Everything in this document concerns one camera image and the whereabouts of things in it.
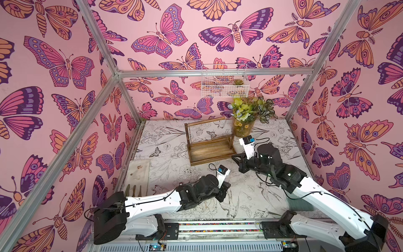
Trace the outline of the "wooden jewelry display stand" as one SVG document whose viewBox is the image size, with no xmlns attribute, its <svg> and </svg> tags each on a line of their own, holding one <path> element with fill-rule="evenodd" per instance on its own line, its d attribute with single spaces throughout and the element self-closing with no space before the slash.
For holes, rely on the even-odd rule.
<svg viewBox="0 0 403 252">
<path fill-rule="evenodd" d="M 236 150 L 234 148 L 234 134 L 219 136 L 213 138 L 212 140 L 204 140 L 194 143 L 191 142 L 190 127 L 222 121 L 225 119 L 226 117 L 222 116 L 214 119 L 184 124 L 187 140 L 187 151 L 191 166 L 225 160 L 236 154 Z"/>
</svg>

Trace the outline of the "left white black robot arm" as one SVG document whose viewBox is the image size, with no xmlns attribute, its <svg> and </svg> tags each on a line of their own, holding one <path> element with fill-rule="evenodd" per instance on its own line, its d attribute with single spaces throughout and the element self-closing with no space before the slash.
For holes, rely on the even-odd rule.
<svg viewBox="0 0 403 252">
<path fill-rule="evenodd" d="M 116 192 L 94 209 L 93 242 L 102 245 L 120 235 L 164 234 L 161 214 L 190 210 L 211 198 L 223 202 L 230 187 L 225 175 L 209 174 L 158 195 L 126 197 L 123 191 Z"/>
</svg>

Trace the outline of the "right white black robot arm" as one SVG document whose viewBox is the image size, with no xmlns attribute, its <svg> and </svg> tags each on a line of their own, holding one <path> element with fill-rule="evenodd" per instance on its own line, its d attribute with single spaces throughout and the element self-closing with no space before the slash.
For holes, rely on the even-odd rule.
<svg viewBox="0 0 403 252">
<path fill-rule="evenodd" d="M 239 172 L 263 175 L 267 186 L 283 190 L 291 201 L 308 202 L 334 221 L 326 223 L 288 210 L 277 222 L 278 230 L 292 230 L 293 235 L 312 237 L 344 252 L 382 251 L 389 226 L 386 218 L 358 210 L 324 189 L 301 169 L 284 163 L 271 142 L 258 147 L 251 137 L 241 138 L 239 142 L 244 152 L 232 156 Z"/>
</svg>

